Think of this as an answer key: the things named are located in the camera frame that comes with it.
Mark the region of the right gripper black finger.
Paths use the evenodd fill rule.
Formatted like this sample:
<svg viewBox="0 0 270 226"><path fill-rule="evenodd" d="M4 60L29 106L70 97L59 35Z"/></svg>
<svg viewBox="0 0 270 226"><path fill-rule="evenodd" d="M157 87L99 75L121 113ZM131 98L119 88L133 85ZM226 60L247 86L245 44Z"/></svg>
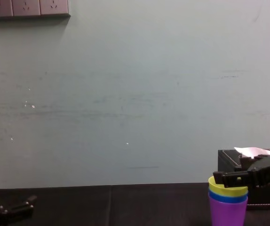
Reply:
<svg viewBox="0 0 270 226"><path fill-rule="evenodd" d="M270 185L270 166L252 167L246 171L237 172L213 172L216 184L224 185L225 188L247 186L258 188Z"/></svg>
<svg viewBox="0 0 270 226"><path fill-rule="evenodd" d="M270 167L270 155L260 154L254 158L241 156L239 160L242 170L259 170Z"/></svg>

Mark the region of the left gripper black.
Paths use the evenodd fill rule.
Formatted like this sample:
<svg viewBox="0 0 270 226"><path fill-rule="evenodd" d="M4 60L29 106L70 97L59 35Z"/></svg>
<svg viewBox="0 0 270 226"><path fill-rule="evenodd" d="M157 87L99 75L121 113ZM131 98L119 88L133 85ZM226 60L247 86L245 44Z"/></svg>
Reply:
<svg viewBox="0 0 270 226"><path fill-rule="evenodd" d="M36 201L37 196L32 195L17 204L0 205L0 226L7 226L31 218Z"/></svg>

